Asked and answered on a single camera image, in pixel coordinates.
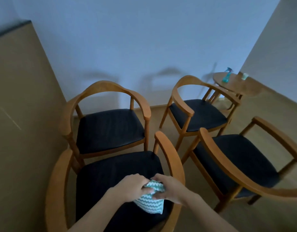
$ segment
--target person's right arm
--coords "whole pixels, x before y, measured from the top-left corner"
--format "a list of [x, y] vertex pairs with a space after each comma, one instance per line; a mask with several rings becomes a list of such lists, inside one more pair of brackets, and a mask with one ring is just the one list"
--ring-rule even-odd
[[238, 232], [208, 206], [200, 195], [187, 189], [177, 179], [161, 174], [156, 174], [152, 179], [161, 181], [166, 189], [163, 193], [156, 193], [153, 199], [168, 199], [188, 207], [196, 215], [201, 225], [206, 228], [207, 232]]

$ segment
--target person's left arm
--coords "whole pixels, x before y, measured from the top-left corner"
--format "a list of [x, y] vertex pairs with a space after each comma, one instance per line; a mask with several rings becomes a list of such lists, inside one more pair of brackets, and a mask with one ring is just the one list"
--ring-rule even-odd
[[104, 196], [68, 232], [102, 232], [117, 209], [126, 202], [131, 202], [142, 195], [151, 193], [152, 188], [143, 188], [149, 182], [139, 174], [126, 176], [115, 187], [107, 190]]

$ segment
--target cleaning cloth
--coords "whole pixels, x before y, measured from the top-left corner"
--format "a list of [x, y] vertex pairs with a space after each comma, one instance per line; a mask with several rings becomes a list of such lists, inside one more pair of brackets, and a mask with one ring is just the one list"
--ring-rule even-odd
[[151, 187], [154, 192], [142, 195], [139, 199], [134, 200], [135, 204], [142, 208], [144, 211], [150, 214], [160, 213], [164, 210], [164, 200], [163, 199], [152, 199], [152, 196], [156, 192], [165, 192], [165, 187], [162, 183], [151, 180], [149, 183], [144, 185], [144, 187]]

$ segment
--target wooden chair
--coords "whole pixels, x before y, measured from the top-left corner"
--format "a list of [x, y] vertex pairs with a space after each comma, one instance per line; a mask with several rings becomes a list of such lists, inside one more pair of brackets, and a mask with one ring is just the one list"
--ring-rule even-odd
[[[130, 109], [109, 110], [84, 116], [78, 103], [90, 95], [107, 91], [130, 95]], [[134, 101], [139, 104], [143, 113], [144, 128], [133, 111]], [[74, 110], [80, 119], [77, 142], [73, 139], [72, 131]], [[118, 152], [142, 143], [147, 151], [150, 118], [150, 106], [142, 95], [112, 81], [98, 81], [67, 102], [62, 114], [60, 131], [68, 141], [78, 163], [84, 166], [85, 158]]]
[[[202, 85], [209, 89], [202, 100], [192, 99], [183, 101], [178, 93], [178, 88], [183, 85]], [[214, 95], [207, 100], [212, 90], [215, 90], [214, 94], [222, 94], [234, 104], [234, 108], [227, 117], [212, 105]], [[221, 87], [207, 84], [195, 76], [187, 75], [182, 77], [174, 86], [159, 128], [162, 128], [166, 116], [169, 114], [179, 132], [179, 138], [175, 146], [175, 149], [178, 150], [183, 137], [197, 135], [201, 127], [208, 129], [209, 132], [220, 129], [217, 136], [221, 135], [239, 105], [240, 100], [233, 93]]]
[[[255, 124], [273, 136], [294, 157], [279, 172], [244, 137]], [[254, 117], [240, 134], [212, 138], [208, 130], [200, 128], [198, 136], [182, 157], [182, 164], [189, 156], [219, 198], [220, 202], [214, 209], [218, 213], [233, 199], [242, 197], [253, 196], [248, 202], [250, 205], [261, 196], [297, 198], [297, 189], [272, 188], [297, 163], [297, 144], [260, 117]]]
[[[164, 153], [170, 175], [185, 184], [181, 160], [168, 138], [160, 131], [155, 133], [153, 152], [143, 151], [110, 157], [81, 167], [74, 161], [74, 153], [67, 149], [59, 157], [50, 177], [45, 201], [45, 220], [48, 232], [66, 232], [66, 185], [70, 167], [77, 175], [76, 219], [79, 220], [97, 203], [104, 193], [126, 175], [139, 173], [147, 178], [163, 174], [156, 155], [158, 146]], [[162, 232], [172, 232], [176, 225], [181, 205], [164, 202], [163, 214], [149, 214], [135, 203], [123, 204], [109, 222], [105, 231], [147, 231], [158, 224]]]

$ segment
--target brown partition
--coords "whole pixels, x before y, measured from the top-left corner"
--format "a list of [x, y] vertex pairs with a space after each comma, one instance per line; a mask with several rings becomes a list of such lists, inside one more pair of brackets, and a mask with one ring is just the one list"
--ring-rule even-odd
[[32, 23], [0, 33], [0, 231], [45, 231], [65, 103]]

